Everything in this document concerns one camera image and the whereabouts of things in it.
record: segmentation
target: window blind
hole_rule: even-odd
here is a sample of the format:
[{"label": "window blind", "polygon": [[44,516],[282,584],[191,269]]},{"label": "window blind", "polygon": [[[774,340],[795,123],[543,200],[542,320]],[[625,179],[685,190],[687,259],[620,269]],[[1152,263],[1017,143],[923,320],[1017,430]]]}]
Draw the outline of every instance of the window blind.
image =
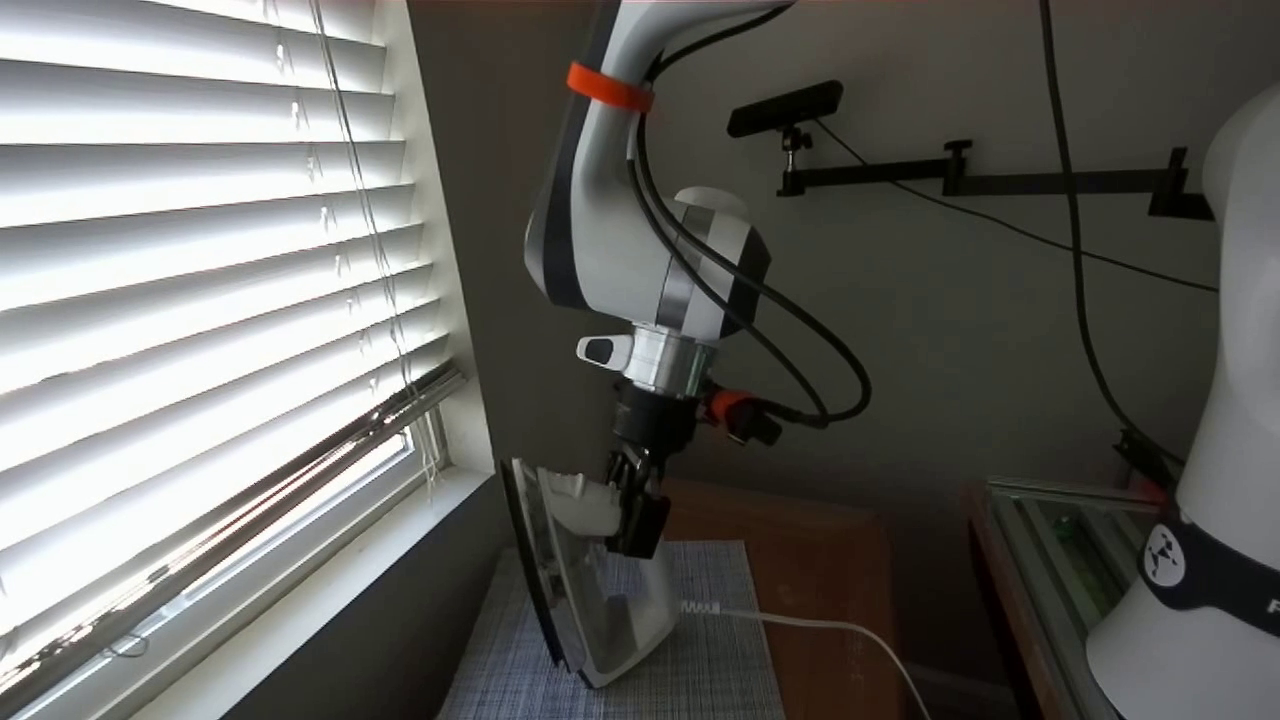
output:
[{"label": "window blind", "polygon": [[448,364],[389,66],[375,0],[0,0],[0,693],[40,615]]}]

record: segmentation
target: wall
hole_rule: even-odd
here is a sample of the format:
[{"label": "wall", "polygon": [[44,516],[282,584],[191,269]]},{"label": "wall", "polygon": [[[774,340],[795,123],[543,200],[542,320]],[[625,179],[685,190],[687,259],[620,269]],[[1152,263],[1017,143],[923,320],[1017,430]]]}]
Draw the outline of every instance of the wall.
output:
[{"label": "wall", "polygon": [[[1191,169],[1222,122],[1280,81],[1274,0],[1059,0],[1070,122],[1079,169]],[[477,249],[477,351],[503,448],[589,463],[605,448],[605,379],[573,362],[583,320],[543,304],[519,269],[519,227],[555,142],[561,78],[589,30],[583,0],[418,0],[446,110],[446,175],[457,233]],[[738,104],[841,78],[833,122],[868,157],[930,157],[977,142],[977,173],[1050,173],[1052,123],[1031,0],[800,0],[774,30],[673,73],[656,110],[663,190],[722,184],[758,209],[774,283],[858,340],[878,373],[878,408],[781,448],[700,438],[682,475],[833,497],[893,521],[899,642],[938,674],[1002,679],[965,555],[965,492],[985,475],[1107,483],[1116,426],[1072,327],[1070,259],[988,225],[923,209],[893,190],[833,190],[776,200],[774,135],[734,143]],[[819,142],[810,163],[844,163]],[[977,209],[1064,237],[1059,200]],[[1216,233],[1148,219],[1146,200],[1090,200],[1090,245],[1197,282],[1216,277]],[[1159,442],[1191,442],[1216,340],[1216,304],[1197,292],[1091,269],[1100,362],[1133,416]],[[841,369],[800,334],[823,388]],[[722,377],[795,396],[752,348]]]},{"label": "wall", "polygon": [[509,505],[502,483],[490,483],[228,715],[431,715],[509,544]]}]

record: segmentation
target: window frame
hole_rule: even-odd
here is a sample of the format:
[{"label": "window frame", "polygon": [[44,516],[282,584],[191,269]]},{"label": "window frame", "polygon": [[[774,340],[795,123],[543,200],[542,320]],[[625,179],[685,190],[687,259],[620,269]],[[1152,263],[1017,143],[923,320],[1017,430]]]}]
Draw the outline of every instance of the window frame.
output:
[{"label": "window frame", "polygon": [[498,475],[409,0],[383,0],[383,24],[418,192],[437,217],[426,245],[446,271],[457,388],[405,430],[409,452],[282,528],[273,544],[225,562],[212,582],[149,612],[15,715],[219,715]]}]

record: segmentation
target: white cable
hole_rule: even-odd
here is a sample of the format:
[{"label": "white cable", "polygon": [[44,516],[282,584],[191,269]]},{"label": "white cable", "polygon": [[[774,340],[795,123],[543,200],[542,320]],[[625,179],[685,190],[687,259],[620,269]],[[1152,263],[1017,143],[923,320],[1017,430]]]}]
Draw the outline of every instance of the white cable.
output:
[{"label": "white cable", "polygon": [[863,637],[873,642],[887,662],[893,668],[904,676],[918,707],[923,720],[933,720],[908,665],[863,623],[849,623],[849,620],[814,620],[814,615],[781,615],[781,612],[746,612],[746,608],[722,608],[722,605],[706,605],[706,599],[682,599],[682,612],[685,615],[729,615],[729,620],[758,620],[758,623],[781,623],[781,630],[823,630],[823,632],[851,632],[851,637]]}]

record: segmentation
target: black cable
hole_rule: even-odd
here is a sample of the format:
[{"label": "black cable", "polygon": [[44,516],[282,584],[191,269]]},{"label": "black cable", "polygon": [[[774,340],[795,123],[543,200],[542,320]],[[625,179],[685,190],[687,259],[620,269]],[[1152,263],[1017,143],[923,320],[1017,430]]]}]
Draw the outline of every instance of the black cable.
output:
[{"label": "black cable", "polygon": [[786,6],[786,10],[774,10],[774,12],[760,12],[758,20],[746,20],[746,24],[734,24],[734,30],[724,30],[724,33],[712,33],[712,36],[706,36],[706,42],[692,42],[692,43],[685,43],[682,53],[673,53],[673,58],[660,58],[652,67],[650,67],[650,84],[656,84],[668,67],[676,67],[685,58],[692,58],[692,53],[706,53],[706,49],[712,49],[712,43],[724,43],[724,42],[734,42],[734,36],[746,36],[746,33],[752,33],[752,30],[760,30],[760,24],[774,24],[776,16],[786,16],[791,6]]},{"label": "black cable", "polygon": [[1159,448],[1120,406],[1120,396],[1107,384],[1107,373],[1091,348],[1091,326],[1090,326],[1090,277],[1084,277],[1084,227],[1079,227],[1079,192],[1078,192],[1078,163],[1072,163],[1072,135],[1070,135],[1070,111],[1064,111],[1064,87],[1058,67],[1058,30],[1052,30],[1052,0],[1041,0],[1041,53],[1044,53],[1044,81],[1050,81],[1050,110],[1052,110],[1052,133],[1058,133],[1058,157],[1064,163],[1070,184],[1070,217],[1072,217],[1072,288],[1078,288],[1078,327],[1079,348],[1090,362],[1090,373],[1107,402],[1113,416],[1133,430],[1140,442],[1148,442],[1166,459],[1185,463],[1177,452]]},{"label": "black cable", "polygon": [[[873,163],[863,153],[858,153],[858,147],[851,147],[841,133],[833,133],[823,122],[814,122],[814,123],[818,123],[833,143],[841,143],[858,163]],[[968,209],[968,206],[951,206],[951,200],[946,200],[946,196],[930,196],[930,192],[920,192],[920,190],[911,190],[911,184],[899,184],[899,179],[887,179],[887,190],[908,192],[908,196],[918,196],[918,200],[923,200],[923,206],[938,206],[938,209],[947,209],[947,214],[960,214],[960,217],[998,225],[998,227],[1006,227],[1006,233],[1013,233],[1013,237],[1023,237],[1023,239],[1031,239],[1031,245],[1044,245],[1044,249],[1058,249],[1058,251],[1072,251],[1072,245],[1052,239],[1052,237],[1041,237],[1041,233],[1030,233],[1030,227],[1020,227],[1020,225],[1013,225],[1013,219],[1006,219],[1006,217],[994,217],[994,214],[982,214],[982,209]],[[1146,269],[1146,263],[1128,263],[1128,259],[1104,257],[1104,251],[1084,251],[1084,257],[1096,259],[1096,263],[1113,263],[1113,269],[1120,269],[1120,271],[1133,271],[1133,277],[1148,277],[1148,282],[1159,282],[1159,283],[1177,283],[1177,288],[1191,288],[1191,292],[1216,296],[1216,288],[1212,288],[1212,283],[1202,283],[1202,282],[1170,277],[1170,271],[1155,271],[1155,269]]]},{"label": "black cable", "polygon": [[[652,169],[650,169],[650,122],[642,115],[635,122],[635,157],[627,160],[627,169],[635,169],[635,179],[642,179],[642,196],[650,196],[660,217],[663,227],[676,227],[676,237],[685,245],[692,245],[706,259],[722,263],[724,271],[734,271],[742,283],[747,283],[758,296],[770,296],[774,304],[781,304],[788,315],[795,315],[806,327],[814,327],[823,345],[833,345],[833,351],[851,369],[858,384],[862,384],[862,402],[849,406],[844,412],[823,412],[819,416],[806,416],[806,412],[791,412],[786,406],[765,406],[774,416],[781,420],[791,420],[791,426],[814,426],[814,430],[823,430],[823,426],[837,426],[837,420],[851,420],[862,416],[868,406],[873,406],[873,377],[868,369],[862,364],[862,355],[823,326],[818,320],[810,309],[800,309],[791,296],[776,292],[774,283],[760,283],[758,277],[742,271],[729,257],[722,257],[715,249],[709,249],[700,237],[692,237],[676,217],[673,209],[660,200],[656,192],[656,179],[652,179]],[[722,304],[729,311],[729,304],[706,283],[706,277],[685,259],[685,251],[673,245],[673,237],[656,225],[656,237],[663,239],[663,249],[673,251],[673,259],[700,283],[700,292],[709,292],[712,304]]]},{"label": "black cable", "polygon": [[818,416],[806,416],[788,406],[776,406],[776,402],[760,402],[760,408],[770,408],[774,416],[781,420],[791,420],[791,426],[810,426],[810,430],[823,430],[828,426],[828,406],[819,402],[819,394],[814,388],[814,379],[795,369],[795,362],[776,348],[776,340],[770,340],[746,311],[738,311],[697,269],[692,259],[676,249],[676,239],[668,237],[660,214],[656,214],[656,196],[650,196],[643,190],[643,175],[642,175],[642,163],[627,160],[627,175],[631,175],[631,190],[635,190],[635,200],[642,200],[642,214],[643,219],[652,225],[656,239],[668,249],[668,257],[685,269],[685,277],[724,311],[734,315],[746,334],[752,334],[752,340],[776,362],[788,369],[788,377],[806,388],[806,396],[814,402]]},{"label": "black cable", "polygon": [[[788,10],[774,10],[774,12],[760,12],[758,20],[746,20],[746,24],[734,24],[724,33],[712,33],[673,58],[660,58],[652,67],[650,67],[650,84],[656,84],[668,67],[676,67],[682,61],[687,61],[692,53],[700,49],[712,49],[729,36],[742,36],[742,33],[752,33],[770,20],[776,20],[781,12]],[[682,217],[673,217],[673,209],[663,206],[656,179],[652,179],[652,163],[650,163],[650,115],[635,122],[635,135],[631,135],[631,157],[627,157],[627,175],[631,175],[631,190],[642,196],[642,209],[652,225],[652,233],[660,237],[660,245],[673,251],[673,259],[687,271],[687,282],[724,311],[734,315],[742,327],[752,334],[752,340],[760,340],[760,348],[770,348],[770,355],[776,355],[788,377],[806,388],[806,396],[814,402],[818,416],[814,412],[795,412],[788,406],[776,406],[776,402],[760,402],[760,408],[776,420],[788,420],[788,426],[810,426],[810,430],[823,430],[833,420],[849,420],[849,416],[862,416],[868,406],[873,406],[873,377],[868,369],[862,364],[862,355],[828,327],[819,326],[814,311],[806,311],[795,301],[788,301],[786,292],[776,292],[774,283],[760,283],[758,277],[742,271],[729,257],[722,257],[715,249],[709,249],[700,237],[692,237]],[[851,369],[851,377],[862,379],[862,402],[844,412],[828,412],[819,394],[814,388],[814,379],[795,369],[795,362],[788,351],[776,348],[776,340],[770,340],[746,311],[729,309],[729,301],[692,269],[692,259],[682,251],[682,245],[668,237],[676,233],[685,245],[692,245],[706,259],[722,263],[724,271],[734,271],[742,283],[747,283],[758,296],[770,296],[774,304],[781,304],[786,311],[791,311],[800,326],[810,326],[818,336],[823,336],[837,355]]]}]

